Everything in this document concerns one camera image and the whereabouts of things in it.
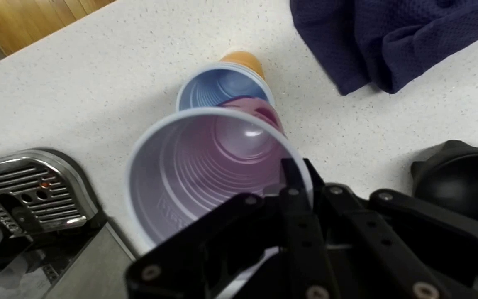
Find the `cup rim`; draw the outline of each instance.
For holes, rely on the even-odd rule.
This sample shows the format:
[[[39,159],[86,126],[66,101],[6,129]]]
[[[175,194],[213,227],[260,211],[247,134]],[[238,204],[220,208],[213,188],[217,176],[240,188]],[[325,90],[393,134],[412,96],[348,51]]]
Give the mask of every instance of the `cup rim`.
[[[122,178],[122,196],[124,196],[124,203],[127,204],[127,214],[129,217],[134,221],[137,234],[142,232],[144,236],[147,236],[145,241],[150,241],[154,246],[159,242],[155,239],[150,239],[150,234],[147,232],[147,229],[140,224],[137,213],[134,209],[134,198],[130,196],[130,169],[132,164],[135,161],[135,156],[139,154],[139,149],[142,148],[142,144],[157,131],[164,129],[165,126],[185,119],[185,118],[197,118],[197,116],[228,116],[228,118],[235,118],[235,119],[242,119],[242,121],[251,121],[256,126],[260,126],[263,131],[266,131],[271,138],[275,138],[283,149],[288,153],[288,156],[295,161],[296,169],[301,176],[303,181],[303,188],[305,188],[305,194],[308,199],[308,204],[313,206],[313,186],[311,186],[311,179],[308,174],[308,169],[303,163],[303,158],[291,148],[290,141],[275,128],[271,128],[270,124],[266,124],[265,121],[247,115],[243,111],[235,111],[235,110],[227,110],[227,108],[218,108],[218,106],[207,106],[207,108],[195,108],[195,110],[183,110],[178,113],[172,113],[165,118],[160,118],[159,121],[155,121],[152,126],[149,126],[139,138],[137,141],[132,144],[130,151],[129,151],[129,158],[124,168],[124,178]]]
[[[275,101],[273,101],[271,90],[268,88],[266,81],[265,81],[260,75],[256,75],[256,73],[251,71],[250,68],[247,68],[247,66],[243,66],[243,65],[238,65],[238,63],[217,61],[217,63],[205,65],[205,66],[200,68],[198,71],[192,73],[192,75],[188,76],[188,80],[185,80],[185,81],[182,83],[182,86],[178,88],[178,91],[177,91],[177,95],[175,95],[173,111],[183,111],[183,110],[180,110],[178,106],[180,106],[182,93],[185,91],[187,85],[188,85],[193,78],[197,78],[197,76],[200,76],[200,75],[203,75],[203,73],[207,73],[207,71],[215,71],[215,70],[237,71],[237,73],[247,76],[248,80],[255,81],[255,83],[258,85],[258,88],[266,95],[268,105],[270,105],[271,108],[275,108]]]

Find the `white countertop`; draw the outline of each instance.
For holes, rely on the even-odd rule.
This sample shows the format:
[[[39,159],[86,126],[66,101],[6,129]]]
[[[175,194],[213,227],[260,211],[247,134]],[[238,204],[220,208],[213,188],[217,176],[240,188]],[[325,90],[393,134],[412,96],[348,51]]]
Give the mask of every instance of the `white countertop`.
[[[339,96],[291,26],[281,0],[119,0],[0,61],[0,156],[47,146],[87,173],[105,213],[139,252],[122,174],[135,138],[172,113],[188,73],[232,46],[253,51],[288,139],[326,181],[359,196],[409,191],[417,149],[478,146],[478,43],[398,95]]]

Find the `paper cup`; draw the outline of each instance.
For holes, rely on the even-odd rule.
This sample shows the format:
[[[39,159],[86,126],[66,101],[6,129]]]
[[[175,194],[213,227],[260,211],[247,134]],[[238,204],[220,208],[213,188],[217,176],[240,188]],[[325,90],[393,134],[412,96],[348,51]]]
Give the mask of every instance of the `paper cup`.
[[[311,181],[285,136],[243,111],[197,108],[149,128],[132,148],[125,189],[132,216],[157,244],[237,193],[281,184],[293,159],[311,203]]]

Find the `orange cup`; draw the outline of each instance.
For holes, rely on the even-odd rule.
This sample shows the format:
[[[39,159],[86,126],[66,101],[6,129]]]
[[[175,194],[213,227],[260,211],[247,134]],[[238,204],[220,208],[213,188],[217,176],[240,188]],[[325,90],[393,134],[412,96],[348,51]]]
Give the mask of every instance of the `orange cup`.
[[[260,61],[256,60],[256,56],[253,56],[248,51],[230,51],[223,55],[220,61],[228,61],[228,63],[247,66],[251,71],[255,71],[260,78],[265,78]]]

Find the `black plastic part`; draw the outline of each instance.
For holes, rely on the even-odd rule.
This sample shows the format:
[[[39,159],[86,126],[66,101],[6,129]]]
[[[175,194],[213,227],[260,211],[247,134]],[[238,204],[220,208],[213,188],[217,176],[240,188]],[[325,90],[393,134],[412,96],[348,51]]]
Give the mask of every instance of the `black plastic part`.
[[[308,176],[310,176],[310,181],[311,181],[311,186],[315,188],[321,188],[325,183],[321,179],[321,176],[316,173],[316,169],[311,166],[311,163],[308,159],[303,159],[305,166],[306,166],[306,171],[308,171]]]
[[[285,184],[288,188],[303,189],[303,179],[293,159],[281,159],[281,168],[281,173],[285,174]]]
[[[412,194],[478,221],[478,148],[446,141],[411,164]]]
[[[384,193],[391,196],[388,201],[379,196]],[[472,286],[478,277],[478,221],[389,189],[373,193],[369,203],[389,217],[391,227],[424,264]]]
[[[368,204],[315,181],[313,213],[296,188],[225,201],[137,259],[125,272],[129,297],[213,297],[276,246],[235,297],[303,299],[315,286],[329,299],[414,299],[422,282],[439,299],[478,299],[476,221],[388,189]]]

